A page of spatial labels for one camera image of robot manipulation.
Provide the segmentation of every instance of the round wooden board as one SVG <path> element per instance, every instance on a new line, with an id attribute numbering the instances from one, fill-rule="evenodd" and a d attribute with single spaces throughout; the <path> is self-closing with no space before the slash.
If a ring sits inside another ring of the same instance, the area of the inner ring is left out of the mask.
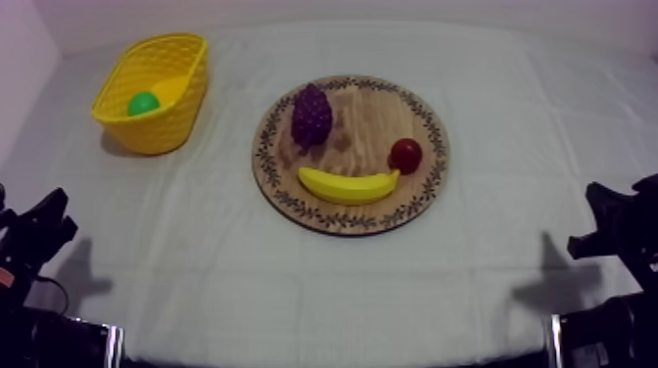
<path id="1" fill-rule="evenodd" d="M 447 175 L 447 135 L 434 111 L 413 93 L 379 78 L 342 75 L 312 83 L 327 94 L 333 112 L 333 127 L 322 146 L 304 154 L 291 136 L 295 97 L 306 85 L 281 97 L 256 132 L 254 176 L 272 205 L 304 227 L 336 235 L 381 233 L 422 213 Z M 331 204 L 298 180 L 300 166 L 348 176 L 389 172 L 388 156 L 400 138 L 418 141 L 423 160 L 418 170 L 399 178 L 389 197 L 375 204 Z"/>

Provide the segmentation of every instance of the green ball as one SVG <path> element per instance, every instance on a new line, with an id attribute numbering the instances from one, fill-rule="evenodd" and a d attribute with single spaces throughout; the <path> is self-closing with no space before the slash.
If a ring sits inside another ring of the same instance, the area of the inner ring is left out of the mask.
<path id="1" fill-rule="evenodd" d="M 128 116 L 140 115 L 153 111 L 160 107 L 160 102 L 156 95 L 151 92 L 139 92 L 128 104 Z"/>

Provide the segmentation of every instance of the red fruit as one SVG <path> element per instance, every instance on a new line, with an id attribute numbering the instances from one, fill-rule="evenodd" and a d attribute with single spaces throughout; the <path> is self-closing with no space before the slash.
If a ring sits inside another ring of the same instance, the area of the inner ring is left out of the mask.
<path id="1" fill-rule="evenodd" d="M 398 169 L 402 175 L 408 175 L 418 168 L 422 160 L 423 150 L 418 142 L 411 138 L 402 138 L 391 148 L 389 166 Z"/>

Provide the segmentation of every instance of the banana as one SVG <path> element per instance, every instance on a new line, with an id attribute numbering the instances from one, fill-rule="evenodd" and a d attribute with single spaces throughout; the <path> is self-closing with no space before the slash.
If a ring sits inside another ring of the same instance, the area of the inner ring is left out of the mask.
<path id="1" fill-rule="evenodd" d="M 335 175 L 310 167 L 300 167 L 298 176 L 304 186 L 316 197 L 345 206 L 375 203 L 396 189 L 400 172 L 350 177 Z"/>

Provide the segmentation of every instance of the grape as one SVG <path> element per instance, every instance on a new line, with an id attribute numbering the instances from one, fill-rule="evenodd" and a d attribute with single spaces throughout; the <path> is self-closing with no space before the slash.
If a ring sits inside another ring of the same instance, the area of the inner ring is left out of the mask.
<path id="1" fill-rule="evenodd" d="M 295 99 L 292 135 L 295 143 L 307 150 L 321 145 L 329 137 L 333 116 L 327 95 L 314 84 L 306 86 Z"/>

